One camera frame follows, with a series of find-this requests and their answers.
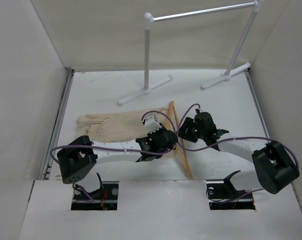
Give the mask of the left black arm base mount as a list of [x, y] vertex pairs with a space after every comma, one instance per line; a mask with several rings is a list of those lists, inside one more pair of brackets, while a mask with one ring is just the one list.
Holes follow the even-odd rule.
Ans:
[[84, 187], [73, 184], [74, 190], [71, 210], [77, 211], [116, 211], [118, 206], [119, 182], [102, 181], [100, 174], [96, 173], [98, 188], [88, 192]]

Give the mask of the beige trousers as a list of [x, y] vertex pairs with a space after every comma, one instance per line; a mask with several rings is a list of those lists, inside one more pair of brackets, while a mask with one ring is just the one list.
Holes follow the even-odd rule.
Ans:
[[148, 130], [142, 124], [141, 117], [147, 111], [82, 115], [78, 117], [75, 138], [86, 135], [92, 141], [116, 143], [145, 137]]

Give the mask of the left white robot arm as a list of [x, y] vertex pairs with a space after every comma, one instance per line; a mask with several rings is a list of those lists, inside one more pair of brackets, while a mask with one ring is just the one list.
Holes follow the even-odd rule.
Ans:
[[83, 135], [68, 145], [58, 147], [57, 162], [62, 182], [74, 185], [82, 181], [97, 163], [150, 162], [175, 149], [178, 137], [171, 120], [172, 129], [165, 127], [153, 113], [146, 115], [141, 122], [146, 129], [144, 137], [105, 143], [91, 141]]

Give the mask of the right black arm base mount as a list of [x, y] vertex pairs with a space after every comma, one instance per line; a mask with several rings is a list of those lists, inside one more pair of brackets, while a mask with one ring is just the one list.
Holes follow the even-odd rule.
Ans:
[[247, 190], [237, 190], [231, 183], [231, 178], [240, 170], [223, 179], [206, 182], [206, 196], [210, 210], [256, 210], [253, 194]]

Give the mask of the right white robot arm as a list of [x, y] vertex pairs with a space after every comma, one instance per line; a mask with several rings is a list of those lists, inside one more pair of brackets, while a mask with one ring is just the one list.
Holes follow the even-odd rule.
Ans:
[[205, 142], [203, 150], [226, 152], [253, 164], [255, 172], [247, 176], [252, 183], [270, 194], [277, 194], [299, 176], [297, 157], [282, 143], [267, 137], [236, 137], [218, 129], [208, 112], [196, 111], [192, 118], [183, 116], [178, 136], [192, 143]]

